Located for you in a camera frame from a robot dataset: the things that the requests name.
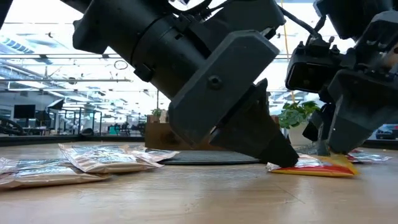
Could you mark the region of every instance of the white pot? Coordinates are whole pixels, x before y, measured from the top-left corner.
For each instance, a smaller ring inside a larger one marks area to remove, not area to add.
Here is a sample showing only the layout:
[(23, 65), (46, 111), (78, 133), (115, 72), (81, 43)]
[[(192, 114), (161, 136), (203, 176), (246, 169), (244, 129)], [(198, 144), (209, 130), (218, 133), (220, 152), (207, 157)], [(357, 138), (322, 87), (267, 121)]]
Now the white pot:
[(289, 139), (292, 146), (307, 146), (312, 144), (312, 141), (303, 136), (304, 129), (307, 127), (308, 123), (302, 123), (297, 127), (290, 128)]

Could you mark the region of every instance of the screw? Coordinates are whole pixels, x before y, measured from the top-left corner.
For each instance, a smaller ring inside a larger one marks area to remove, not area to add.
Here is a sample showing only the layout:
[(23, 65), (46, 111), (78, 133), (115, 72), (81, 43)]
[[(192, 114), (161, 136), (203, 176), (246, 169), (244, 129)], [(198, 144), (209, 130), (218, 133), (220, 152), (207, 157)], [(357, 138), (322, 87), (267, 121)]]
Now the screw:
[(304, 46), (304, 42), (300, 41), (300, 43), (298, 44), (297, 48), (305, 48)]
[(337, 45), (333, 45), (332, 48), (331, 48), (331, 52), (333, 54), (339, 54), (340, 50), (337, 48)]
[(329, 38), (329, 44), (333, 43), (334, 41), (335, 41), (335, 37), (331, 36), (331, 37)]
[(212, 90), (219, 90), (223, 87), (223, 81), (216, 75), (212, 75), (208, 78), (208, 86)]

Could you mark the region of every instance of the monitor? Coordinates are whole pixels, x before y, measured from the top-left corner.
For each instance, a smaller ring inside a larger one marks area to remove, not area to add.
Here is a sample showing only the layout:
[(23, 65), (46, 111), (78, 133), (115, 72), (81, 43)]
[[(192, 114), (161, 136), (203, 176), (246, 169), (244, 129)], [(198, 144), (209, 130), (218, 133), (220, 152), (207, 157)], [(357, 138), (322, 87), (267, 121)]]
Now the monitor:
[(36, 127), (42, 127), (42, 126), (46, 126), (46, 127), (51, 127), (51, 117), (50, 114), (46, 111), (37, 111), (36, 112)]
[(14, 118), (28, 119), (35, 118), (36, 105), (14, 105)]

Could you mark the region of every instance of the red snack packet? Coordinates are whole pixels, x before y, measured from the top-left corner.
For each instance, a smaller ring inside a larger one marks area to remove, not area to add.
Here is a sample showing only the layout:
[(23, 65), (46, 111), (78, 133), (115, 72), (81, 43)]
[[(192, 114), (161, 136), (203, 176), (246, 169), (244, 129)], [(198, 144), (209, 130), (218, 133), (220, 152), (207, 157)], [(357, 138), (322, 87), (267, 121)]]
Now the red snack packet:
[(300, 155), (294, 167), (281, 168), (274, 164), (268, 164), (267, 170), (277, 174), (315, 175), (324, 177), (352, 177), (358, 171), (352, 163), (342, 155), (309, 156)]

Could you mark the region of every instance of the car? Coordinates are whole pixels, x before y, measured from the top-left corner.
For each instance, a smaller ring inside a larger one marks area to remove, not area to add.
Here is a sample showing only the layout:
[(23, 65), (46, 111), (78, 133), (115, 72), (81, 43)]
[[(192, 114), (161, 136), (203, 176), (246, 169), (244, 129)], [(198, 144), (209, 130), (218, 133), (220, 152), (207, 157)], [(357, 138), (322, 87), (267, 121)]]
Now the car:
[(376, 131), (376, 139), (396, 140), (398, 138), (398, 124), (383, 124)]

